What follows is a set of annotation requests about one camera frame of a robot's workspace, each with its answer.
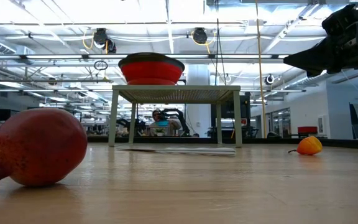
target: red bowl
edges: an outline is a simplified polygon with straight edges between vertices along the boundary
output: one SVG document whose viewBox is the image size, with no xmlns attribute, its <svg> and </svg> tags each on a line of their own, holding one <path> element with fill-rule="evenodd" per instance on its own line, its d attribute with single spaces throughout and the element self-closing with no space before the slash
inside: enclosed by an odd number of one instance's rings
<svg viewBox="0 0 358 224">
<path fill-rule="evenodd" d="M 185 69 L 180 61 L 157 53 L 130 54 L 118 66 L 129 85 L 174 85 Z"/>
</svg>

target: red pomegranate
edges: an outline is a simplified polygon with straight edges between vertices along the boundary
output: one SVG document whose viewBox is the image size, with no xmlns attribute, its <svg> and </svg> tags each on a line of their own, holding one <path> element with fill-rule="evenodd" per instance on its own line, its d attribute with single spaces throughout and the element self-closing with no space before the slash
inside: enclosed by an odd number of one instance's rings
<svg viewBox="0 0 358 224">
<path fill-rule="evenodd" d="M 0 180 L 31 187 L 62 180 L 85 157 L 81 123 L 61 109 L 22 111 L 0 127 Z"/>
</svg>

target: wooden table surface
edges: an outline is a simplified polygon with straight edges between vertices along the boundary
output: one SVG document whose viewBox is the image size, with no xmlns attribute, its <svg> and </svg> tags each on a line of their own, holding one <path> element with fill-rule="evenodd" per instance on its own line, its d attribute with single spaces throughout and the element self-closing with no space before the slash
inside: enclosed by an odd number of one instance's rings
<svg viewBox="0 0 358 224">
<path fill-rule="evenodd" d="M 294 145 L 259 144 L 213 157 L 88 147 L 53 187 L 0 181 L 0 223 L 358 224 L 358 149 L 299 156 L 287 154 Z"/>
</svg>

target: shelf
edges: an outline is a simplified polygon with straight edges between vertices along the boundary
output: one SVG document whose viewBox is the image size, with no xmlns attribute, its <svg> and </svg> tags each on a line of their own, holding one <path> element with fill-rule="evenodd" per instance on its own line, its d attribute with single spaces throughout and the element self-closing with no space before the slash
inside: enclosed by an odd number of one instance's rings
<svg viewBox="0 0 358 224">
<path fill-rule="evenodd" d="M 216 104 L 231 100 L 240 86 L 206 85 L 117 85 L 119 95 L 133 103 L 194 103 Z"/>
</svg>

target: person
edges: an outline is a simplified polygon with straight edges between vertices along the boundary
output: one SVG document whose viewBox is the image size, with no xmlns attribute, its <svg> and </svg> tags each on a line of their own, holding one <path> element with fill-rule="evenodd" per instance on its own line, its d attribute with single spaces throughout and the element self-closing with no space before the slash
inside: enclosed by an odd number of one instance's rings
<svg viewBox="0 0 358 224">
<path fill-rule="evenodd" d="M 153 115 L 153 119 L 154 119 L 154 123 L 150 124 L 150 136 L 156 136 L 157 132 L 156 130 L 158 128 L 156 127 L 161 127 L 161 125 L 158 125 L 159 121 L 166 121 L 165 117 L 161 114 L 161 112 L 159 110 L 155 110 L 152 113 Z M 174 120 L 168 120 L 168 125 L 161 127 L 161 129 L 164 129 L 165 131 L 168 130 L 168 133 L 165 133 L 166 136 L 174 136 L 175 135 L 175 131 L 181 129 L 181 124 L 177 121 Z"/>
</svg>

